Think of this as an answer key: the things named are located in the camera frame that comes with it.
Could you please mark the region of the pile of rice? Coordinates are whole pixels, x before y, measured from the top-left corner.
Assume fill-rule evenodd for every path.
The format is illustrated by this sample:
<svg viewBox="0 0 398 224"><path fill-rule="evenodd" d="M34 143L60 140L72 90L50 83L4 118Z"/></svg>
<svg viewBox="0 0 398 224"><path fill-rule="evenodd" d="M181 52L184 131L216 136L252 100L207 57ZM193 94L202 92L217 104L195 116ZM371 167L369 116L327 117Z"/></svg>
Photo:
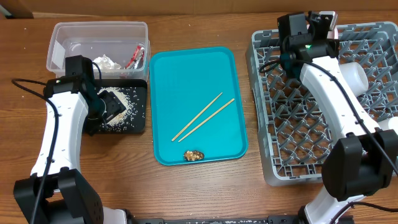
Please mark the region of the pile of rice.
<svg viewBox="0 0 398 224"><path fill-rule="evenodd" d="M98 96L106 105L99 131L111 134L136 134L145 129L146 87L104 86Z"/></svg>

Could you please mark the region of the white tissue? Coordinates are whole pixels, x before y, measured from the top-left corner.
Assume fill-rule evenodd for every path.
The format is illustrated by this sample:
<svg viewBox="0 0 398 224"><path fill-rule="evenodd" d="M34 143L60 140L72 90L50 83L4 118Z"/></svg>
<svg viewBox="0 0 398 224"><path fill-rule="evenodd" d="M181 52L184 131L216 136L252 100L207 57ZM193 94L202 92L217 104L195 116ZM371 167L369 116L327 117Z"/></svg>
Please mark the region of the white tissue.
<svg viewBox="0 0 398 224"><path fill-rule="evenodd" d="M93 60L93 63L97 64L99 69L105 70L118 70L122 69L121 65L112 61L108 56L103 54L101 57L97 57Z"/></svg>

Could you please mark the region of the red snack wrapper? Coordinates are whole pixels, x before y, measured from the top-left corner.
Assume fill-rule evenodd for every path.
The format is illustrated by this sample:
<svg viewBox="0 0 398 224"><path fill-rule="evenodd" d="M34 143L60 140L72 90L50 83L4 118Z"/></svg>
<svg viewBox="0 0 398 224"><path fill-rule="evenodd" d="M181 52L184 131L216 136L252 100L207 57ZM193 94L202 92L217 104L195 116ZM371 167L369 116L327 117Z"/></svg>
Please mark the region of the red snack wrapper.
<svg viewBox="0 0 398 224"><path fill-rule="evenodd" d="M137 69L140 62L143 60L145 54L145 48L143 45L138 45L133 53L132 58L124 67L125 69Z"/></svg>

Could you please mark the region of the white cup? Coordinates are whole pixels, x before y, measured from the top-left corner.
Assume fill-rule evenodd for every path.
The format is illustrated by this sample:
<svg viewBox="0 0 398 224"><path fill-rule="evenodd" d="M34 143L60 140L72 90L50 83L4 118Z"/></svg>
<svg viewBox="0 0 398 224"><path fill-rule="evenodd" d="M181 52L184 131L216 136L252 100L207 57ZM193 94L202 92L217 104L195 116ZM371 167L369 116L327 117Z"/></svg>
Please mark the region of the white cup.
<svg viewBox="0 0 398 224"><path fill-rule="evenodd" d="M341 64L340 70L348 86L356 97L367 92L369 88L368 78L364 68L359 63L350 62Z"/></svg>

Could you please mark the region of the wooden chopstick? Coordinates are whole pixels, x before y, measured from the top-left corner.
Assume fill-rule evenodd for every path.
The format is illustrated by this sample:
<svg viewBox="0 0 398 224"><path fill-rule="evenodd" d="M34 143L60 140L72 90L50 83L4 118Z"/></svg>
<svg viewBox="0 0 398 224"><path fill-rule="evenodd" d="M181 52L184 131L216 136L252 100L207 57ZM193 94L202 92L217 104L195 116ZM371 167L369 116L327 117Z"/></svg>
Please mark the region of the wooden chopstick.
<svg viewBox="0 0 398 224"><path fill-rule="evenodd" d="M198 119L221 95L223 92L218 94L214 99L212 99L197 115L195 115L172 139L174 142L194 121Z"/></svg>
<svg viewBox="0 0 398 224"><path fill-rule="evenodd" d="M181 139L178 140L178 142L183 141L185 138L187 138L189 135L191 135L193 132L195 132L198 128L200 128L201 126L203 126L206 122L208 122L211 118L213 118L214 116L216 116L220 111L224 110L227 106L229 106L232 102L234 102L235 99L232 98L230 99L227 103L225 103L222 107L220 107L219 109L217 109L213 114L209 115L209 117L207 117L205 120L203 120L200 124L198 124L197 126L195 126L192 130L190 130L186 135L184 135Z"/></svg>

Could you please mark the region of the brown food scrap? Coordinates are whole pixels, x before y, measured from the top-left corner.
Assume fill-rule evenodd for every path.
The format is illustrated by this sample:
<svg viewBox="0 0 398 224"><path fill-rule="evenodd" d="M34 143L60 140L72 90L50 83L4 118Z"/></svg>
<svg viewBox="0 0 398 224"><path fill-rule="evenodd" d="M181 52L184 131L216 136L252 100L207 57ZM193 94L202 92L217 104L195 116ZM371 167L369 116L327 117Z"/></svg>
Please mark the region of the brown food scrap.
<svg viewBox="0 0 398 224"><path fill-rule="evenodd" d="M200 161L202 159L204 159L205 155L204 153L200 152L200 151L186 151L184 152L183 158L186 161Z"/></svg>

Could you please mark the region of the large white plate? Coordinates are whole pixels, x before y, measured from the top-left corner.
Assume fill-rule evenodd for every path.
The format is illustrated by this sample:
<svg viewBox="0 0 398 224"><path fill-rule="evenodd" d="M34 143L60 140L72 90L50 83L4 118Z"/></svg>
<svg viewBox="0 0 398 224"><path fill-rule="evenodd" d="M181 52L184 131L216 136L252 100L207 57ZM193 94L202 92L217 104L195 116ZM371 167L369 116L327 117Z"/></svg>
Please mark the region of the large white plate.
<svg viewBox="0 0 398 224"><path fill-rule="evenodd" d="M327 38L338 40L338 29L335 27L333 30L328 31Z"/></svg>

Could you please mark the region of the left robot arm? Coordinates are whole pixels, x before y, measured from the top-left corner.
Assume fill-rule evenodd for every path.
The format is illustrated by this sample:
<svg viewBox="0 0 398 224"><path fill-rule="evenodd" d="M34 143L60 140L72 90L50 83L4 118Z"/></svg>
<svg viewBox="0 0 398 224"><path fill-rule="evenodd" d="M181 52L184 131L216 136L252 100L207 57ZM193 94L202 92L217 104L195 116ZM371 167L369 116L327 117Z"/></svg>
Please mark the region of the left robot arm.
<svg viewBox="0 0 398 224"><path fill-rule="evenodd" d="M16 181L14 198L29 223L134 223L125 209L103 206L80 172L83 133L94 135L126 108L95 81L97 65L81 55L65 59L66 74L44 83L47 121L30 177Z"/></svg>

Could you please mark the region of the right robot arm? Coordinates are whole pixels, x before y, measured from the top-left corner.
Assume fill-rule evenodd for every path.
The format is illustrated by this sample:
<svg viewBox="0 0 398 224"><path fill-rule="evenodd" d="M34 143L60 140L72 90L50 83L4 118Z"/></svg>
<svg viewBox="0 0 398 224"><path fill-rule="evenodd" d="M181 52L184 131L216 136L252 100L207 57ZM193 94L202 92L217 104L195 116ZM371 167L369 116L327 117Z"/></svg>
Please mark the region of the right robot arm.
<svg viewBox="0 0 398 224"><path fill-rule="evenodd" d="M335 19L334 12L298 12L277 20L280 64L310 91L333 137L323 188L301 209L305 223L338 223L347 209L388 187L397 172L397 133L369 116L341 72L340 42L328 36Z"/></svg>

